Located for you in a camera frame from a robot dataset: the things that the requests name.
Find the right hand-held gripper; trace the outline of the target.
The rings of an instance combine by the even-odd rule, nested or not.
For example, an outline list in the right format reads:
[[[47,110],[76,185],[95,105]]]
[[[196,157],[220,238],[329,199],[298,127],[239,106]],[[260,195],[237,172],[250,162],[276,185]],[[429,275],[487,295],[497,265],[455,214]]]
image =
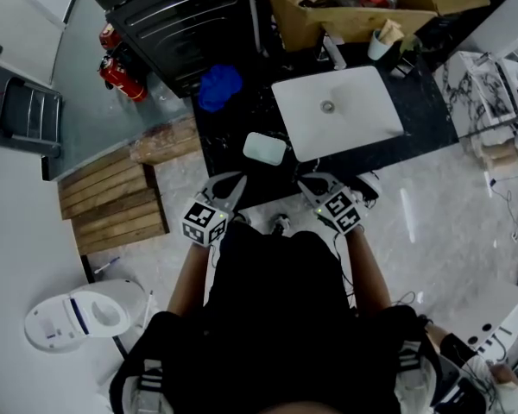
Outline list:
[[[297,185],[317,217],[339,234],[348,234],[360,223],[357,195],[332,174],[308,173],[307,182],[299,180]]]

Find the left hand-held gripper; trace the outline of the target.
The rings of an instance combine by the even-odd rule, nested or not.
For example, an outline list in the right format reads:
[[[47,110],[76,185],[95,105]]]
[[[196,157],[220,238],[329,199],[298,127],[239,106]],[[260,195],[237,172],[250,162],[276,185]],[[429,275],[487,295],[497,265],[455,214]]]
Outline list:
[[[183,236],[201,247],[209,247],[224,234],[229,221],[229,210],[236,209],[248,177],[243,175],[225,200],[218,198],[213,189],[217,183],[241,174],[235,171],[214,175],[207,180],[202,191],[188,200],[181,215]]]

